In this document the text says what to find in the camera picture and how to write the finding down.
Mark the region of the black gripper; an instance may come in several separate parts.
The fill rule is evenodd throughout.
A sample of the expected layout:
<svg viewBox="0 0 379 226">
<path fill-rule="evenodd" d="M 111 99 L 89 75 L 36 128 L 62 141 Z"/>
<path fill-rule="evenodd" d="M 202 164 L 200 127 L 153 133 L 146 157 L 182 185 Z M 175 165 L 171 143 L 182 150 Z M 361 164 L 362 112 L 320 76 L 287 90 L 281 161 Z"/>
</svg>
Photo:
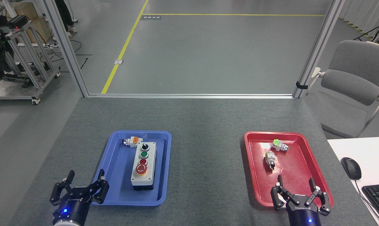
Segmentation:
<svg viewBox="0 0 379 226">
<path fill-rule="evenodd" d="M 65 179 L 53 186 L 50 203 L 58 206 L 53 212 L 53 224 L 85 224 L 91 202 L 103 204 L 105 201 L 110 186 L 103 169 L 100 169 L 97 180 L 87 188 L 72 189 L 70 185 L 74 176 L 75 172 L 70 170 Z M 61 198 L 64 189 L 67 193 Z"/>
<path fill-rule="evenodd" d="M 278 182 L 271 188 L 274 209 L 286 207 L 290 226 L 321 226 L 318 213 L 327 216 L 331 212 L 328 193 L 316 186 L 313 178 L 308 181 L 312 192 L 310 196 L 292 194 L 285 189 L 282 176 L 278 175 L 277 179 Z M 316 197 L 320 199 L 321 207 L 314 204 Z"/>
</svg>

